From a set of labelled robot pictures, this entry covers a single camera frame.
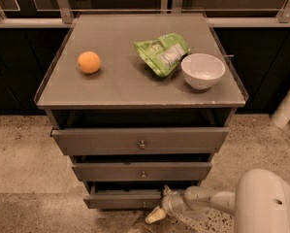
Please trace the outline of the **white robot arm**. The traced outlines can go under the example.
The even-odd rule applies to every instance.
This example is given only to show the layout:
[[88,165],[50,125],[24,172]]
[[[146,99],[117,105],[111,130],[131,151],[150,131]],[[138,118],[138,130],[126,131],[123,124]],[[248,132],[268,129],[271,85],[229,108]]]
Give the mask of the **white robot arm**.
[[264,169],[247,171],[234,192],[190,186],[178,193],[166,187],[161,204],[145,221],[201,218],[209,208],[233,216],[235,233],[290,233],[290,184]]

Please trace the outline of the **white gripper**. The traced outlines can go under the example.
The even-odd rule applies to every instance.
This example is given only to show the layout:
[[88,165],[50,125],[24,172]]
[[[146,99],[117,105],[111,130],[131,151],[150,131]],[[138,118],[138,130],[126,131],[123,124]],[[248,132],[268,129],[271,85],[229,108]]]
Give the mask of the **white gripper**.
[[176,191],[171,191],[171,189],[165,185],[163,195],[162,208],[159,206],[154,208],[153,211],[146,216],[146,223],[152,224],[153,222],[164,219],[167,215],[175,216],[186,211],[187,207],[181,194]]

